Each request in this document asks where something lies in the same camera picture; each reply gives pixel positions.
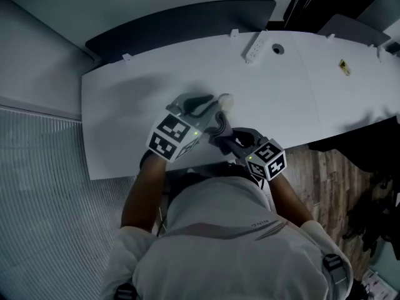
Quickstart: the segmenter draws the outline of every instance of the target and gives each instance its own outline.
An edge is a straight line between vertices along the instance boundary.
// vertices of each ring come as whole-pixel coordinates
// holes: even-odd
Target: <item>gray carpet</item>
[[[80,122],[0,109],[0,293],[98,299],[133,181],[89,180]]]

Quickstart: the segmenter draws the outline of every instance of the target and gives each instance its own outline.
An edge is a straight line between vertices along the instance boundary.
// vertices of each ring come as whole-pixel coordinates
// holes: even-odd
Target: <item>black object on floor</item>
[[[372,200],[372,192],[365,192],[355,207],[347,212],[349,217],[349,233],[343,239],[354,235],[362,236],[364,252],[371,249],[373,257],[379,237],[392,243],[394,255],[400,260],[400,205],[394,204],[392,196]]]
[[[351,291],[346,300],[368,300],[368,292],[361,281],[353,279]]]

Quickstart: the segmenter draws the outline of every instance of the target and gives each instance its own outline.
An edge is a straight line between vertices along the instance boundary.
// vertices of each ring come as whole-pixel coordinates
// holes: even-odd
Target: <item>small sticker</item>
[[[350,76],[351,70],[350,70],[348,64],[345,63],[343,59],[341,59],[339,62],[339,68],[341,68],[341,70],[343,71],[343,73],[345,75]]]

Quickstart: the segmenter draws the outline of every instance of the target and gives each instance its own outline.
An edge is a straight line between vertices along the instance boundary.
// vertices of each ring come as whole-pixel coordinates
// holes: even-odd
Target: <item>power strip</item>
[[[261,31],[246,54],[246,63],[253,63],[261,57],[268,40],[268,31]]]

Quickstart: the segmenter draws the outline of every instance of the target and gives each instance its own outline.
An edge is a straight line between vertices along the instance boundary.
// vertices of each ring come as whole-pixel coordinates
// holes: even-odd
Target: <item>dark desk partition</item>
[[[328,36],[331,33],[335,34],[335,38],[363,43],[367,46],[373,44],[378,47],[387,40],[390,40],[387,34],[341,14],[335,14],[318,31],[318,34],[322,36]]]
[[[264,30],[273,0],[225,0],[175,7],[129,21],[86,42],[107,63],[183,41]]]

